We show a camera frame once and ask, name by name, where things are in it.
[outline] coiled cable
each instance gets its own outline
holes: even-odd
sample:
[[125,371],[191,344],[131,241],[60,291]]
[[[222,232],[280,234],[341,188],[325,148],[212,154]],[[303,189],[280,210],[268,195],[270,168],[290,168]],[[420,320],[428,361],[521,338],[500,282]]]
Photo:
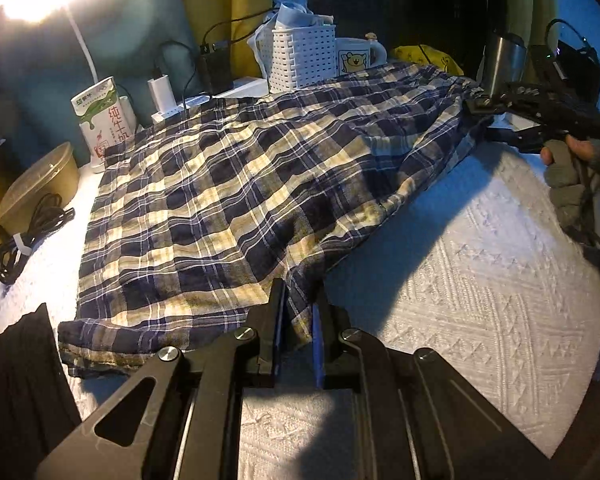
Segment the coiled cable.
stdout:
[[[61,204],[62,197],[58,194],[47,193],[40,199],[33,210],[29,229],[25,233],[20,233],[20,240],[22,240],[20,246],[23,249],[31,250],[40,240],[55,233],[75,217],[73,207],[65,211]],[[29,254],[21,252],[15,240],[16,236],[0,244],[0,281],[5,285],[13,285],[29,261],[30,252]]]

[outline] metal screw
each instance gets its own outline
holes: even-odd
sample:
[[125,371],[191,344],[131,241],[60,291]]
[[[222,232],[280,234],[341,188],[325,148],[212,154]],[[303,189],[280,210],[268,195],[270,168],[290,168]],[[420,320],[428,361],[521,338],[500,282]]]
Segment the metal screw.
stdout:
[[178,357],[179,352],[180,351],[175,346],[165,346],[158,350],[158,357],[160,358],[160,361],[173,361]]
[[429,359],[429,357],[433,358],[435,356],[436,352],[434,350],[431,348],[425,348],[419,352],[418,359],[422,359],[424,361],[425,359]]
[[240,341],[248,341],[256,336],[256,331],[250,326],[241,326],[234,332],[234,337]]
[[360,330],[357,328],[347,328],[346,330],[342,331],[341,334],[342,338],[344,339],[344,341],[359,341],[362,338],[362,334],[360,333]]

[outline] finger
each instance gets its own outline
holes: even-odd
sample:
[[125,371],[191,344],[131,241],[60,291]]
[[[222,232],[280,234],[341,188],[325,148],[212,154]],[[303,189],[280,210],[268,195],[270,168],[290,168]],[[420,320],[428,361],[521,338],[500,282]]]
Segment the finger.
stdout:
[[540,150],[540,158],[545,166],[548,166],[554,161],[554,156],[552,155],[551,150],[546,146]]
[[573,166],[552,164],[544,170],[544,181],[549,187],[573,186],[579,182],[578,173]]
[[559,166],[572,166],[571,152],[569,147],[561,140],[551,139],[545,142],[544,146],[551,151],[554,163]]
[[584,194],[584,186],[557,187],[549,190],[549,200],[556,209],[566,206],[579,206]]
[[564,139],[569,149],[580,159],[589,162],[593,159],[596,150],[588,140],[578,140],[575,137],[567,135]]

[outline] black cable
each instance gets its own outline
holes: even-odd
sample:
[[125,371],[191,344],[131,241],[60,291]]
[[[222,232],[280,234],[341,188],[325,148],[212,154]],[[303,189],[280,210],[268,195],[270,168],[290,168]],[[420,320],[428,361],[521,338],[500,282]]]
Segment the black cable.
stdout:
[[127,90],[124,85],[122,85],[120,83],[116,83],[116,86],[119,86],[120,88],[122,88],[125,91],[126,96],[129,98],[129,103],[131,104],[131,108],[134,111],[134,113],[136,113],[136,104],[134,103],[134,98],[131,95],[131,92],[129,90]]
[[576,28],[571,25],[571,23],[567,22],[566,20],[563,20],[562,18],[554,18],[552,19],[549,23],[547,23],[546,29],[544,30],[544,44],[545,45],[549,45],[549,32],[551,31],[551,28],[556,25],[557,23],[562,23],[563,25],[566,25],[567,27],[569,27],[573,32],[576,33],[576,35],[578,36],[578,38],[580,38],[580,41],[582,43],[584,43],[584,45],[587,48],[591,48],[591,45],[589,44],[589,41],[587,41],[587,38],[585,38],[582,34],[580,34]]
[[197,68],[198,67],[196,65],[193,66],[193,74],[191,74],[191,77],[189,78],[186,85],[184,85],[184,88],[182,89],[182,108],[184,108],[184,119],[186,121],[189,120],[189,111],[187,110],[187,103],[185,101],[185,99],[187,97],[187,88],[189,88],[189,85],[193,81],[193,78],[196,76]]
[[161,44],[159,44],[157,47],[157,50],[156,50],[156,53],[154,56],[154,70],[160,70],[160,67],[158,67],[158,58],[160,57],[160,54],[162,53],[163,48],[168,45],[177,45],[177,46],[186,48],[189,51],[189,54],[191,56],[191,62],[193,63],[194,60],[196,59],[195,51],[188,44],[182,43],[181,41],[177,41],[177,40],[166,40],[166,41],[163,41]]
[[196,53],[196,51],[193,50],[193,48],[190,47],[188,44],[182,43],[181,41],[177,41],[177,40],[163,41],[161,44],[158,45],[158,50],[154,56],[154,74],[153,74],[154,79],[158,79],[158,78],[162,77],[162,71],[160,70],[160,67],[158,67],[158,58],[160,57],[160,54],[162,53],[163,48],[168,45],[181,46],[183,48],[186,48],[189,51],[189,59],[191,61],[191,66],[193,67],[193,75],[191,76],[191,78],[189,79],[187,84],[182,89],[182,94],[184,94],[187,91],[187,86],[189,86],[189,83],[191,83],[191,79],[193,79],[193,76],[196,75],[196,57],[198,56],[198,53]]
[[238,38],[237,40],[231,40],[229,42],[229,44],[235,44],[238,43],[239,41],[244,40],[245,38],[248,38],[251,34],[254,34],[256,32],[256,30],[258,30],[260,26],[258,25],[256,28],[254,28],[251,32],[248,32],[247,34],[245,34],[244,36],[241,36],[240,38]]
[[[62,197],[48,193],[43,196],[31,216],[29,229],[21,233],[22,242],[33,249],[43,238],[58,231],[69,220],[75,217],[73,207],[63,210],[60,206]],[[13,238],[0,244],[0,281],[5,285],[13,285],[24,270],[29,256],[20,253]]]
[[429,59],[429,56],[427,56],[427,53],[424,51],[424,48],[422,47],[422,44],[419,43],[418,46],[420,47],[420,50],[422,51],[422,53],[424,54],[424,57],[427,59],[427,63],[429,63],[430,65],[432,65],[433,63],[431,62],[431,60]]
[[218,27],[219,25],[225,25],[227,23],[235,23],[235,22],[241,22],[242,20],[248,20],[249,18],[255,18],[256,16],[260,16],[261,14],[266,14],[267,12],[270,12],[271,10],[275,9],[275,7],[269,7],[269,9],[265,9],[265,10],[261,10],[260,12],[254,12],[253,14],[247,14],[246,16],[243,16],[241,18],[234,18],[232,20],[224,20],[224,22],[217,22],[214,23],[213,25],[211,25],[211,27],[209,27],[207,29],[207,31],[204,33],[204,35],[202,36],[202,45],[206,45],[206,37],[208,36],[208,34],[214,30],[216,27]]

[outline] bed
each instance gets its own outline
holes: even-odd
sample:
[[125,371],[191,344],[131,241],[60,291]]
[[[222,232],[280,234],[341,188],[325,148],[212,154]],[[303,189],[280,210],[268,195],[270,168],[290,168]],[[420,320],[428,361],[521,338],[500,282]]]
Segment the bed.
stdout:
[[[387,346],[436,349],[550,456],[598,360],[600,276],[560,231],[537,164],[480,144],[325,284],[330,301]],[[14,286],[0,284],[0,332],[42,302],[54,327],[75,316],[82,241],[101,178],[80,171],[75,219],[35,251]],[[274,390],[246,395],[240,476],[344,476],[353,467],[347,394],[311,386],[306,348],[286,355],[282,370]],[[123,379],[68,381],[86,417]]]

